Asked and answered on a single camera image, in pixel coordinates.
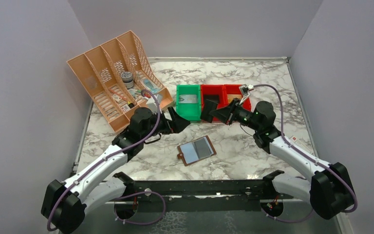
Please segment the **brown leather card holder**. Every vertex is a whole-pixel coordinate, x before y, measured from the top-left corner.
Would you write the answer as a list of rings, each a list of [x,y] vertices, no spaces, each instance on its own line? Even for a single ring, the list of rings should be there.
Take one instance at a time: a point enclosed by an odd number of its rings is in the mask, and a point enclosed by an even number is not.
[[[204,160],[217,154],[209,136],[203,136],[193,141],[177,146],[177,158],[185,166]]]

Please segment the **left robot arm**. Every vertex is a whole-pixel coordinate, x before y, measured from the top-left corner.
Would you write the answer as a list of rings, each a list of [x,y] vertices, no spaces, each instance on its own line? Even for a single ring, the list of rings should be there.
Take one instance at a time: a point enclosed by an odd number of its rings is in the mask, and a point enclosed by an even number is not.
[[[168,112],[170,119],[162,112],[137,108],[129,125],[102,155],[65,181],[53,180],[46,188],[41,208],[41,214],[47,218],[48,231],[70,234],[92,209],[111,199],[128,200],[134,196],[135,181],[125,173],[117,173],[107,182],[103,180],[136,156],[151,136],[177,134],[190,125],[190,121],[179,116],[172,107]]]

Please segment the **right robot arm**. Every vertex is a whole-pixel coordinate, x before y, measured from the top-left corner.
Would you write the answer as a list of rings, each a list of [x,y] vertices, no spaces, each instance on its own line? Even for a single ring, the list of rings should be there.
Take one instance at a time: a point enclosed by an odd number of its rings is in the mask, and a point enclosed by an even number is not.
[[[249,127],[254,130],[253,139],[259,148],[285,161],[303,176],[292,177],[282,171],[265,176],[261,186],[265,197],[293,196],[308,202],[324,219],[356,210],[357,197],[347,168],[341,163],[330,164],[309,155],[290,143],[274,125],[276,113],[270,102],[258,102],[254,111],[243,108],[237,98],[226,107],[217,106],[217,103],[205,100],[202,119],[211,121],[216,118],[226,125],[238,122]]]

